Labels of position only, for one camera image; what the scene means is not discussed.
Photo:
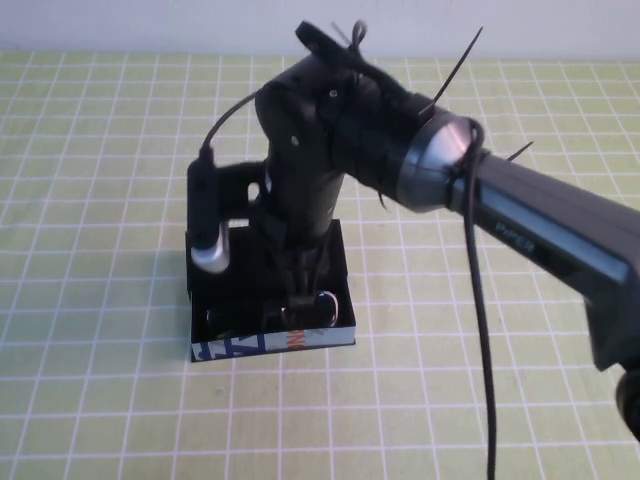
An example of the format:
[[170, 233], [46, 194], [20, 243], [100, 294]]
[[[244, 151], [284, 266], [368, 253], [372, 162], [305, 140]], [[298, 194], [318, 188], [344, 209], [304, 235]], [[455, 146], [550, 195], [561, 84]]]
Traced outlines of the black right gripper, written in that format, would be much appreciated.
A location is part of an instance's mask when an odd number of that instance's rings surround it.
[[257, 238], [267, 265], [281, 270], [286, 320], [311, 304], [322, 270], [343, 269], [342, 225], [333, 218], [334, 207], [334, 200], [259, 200]]

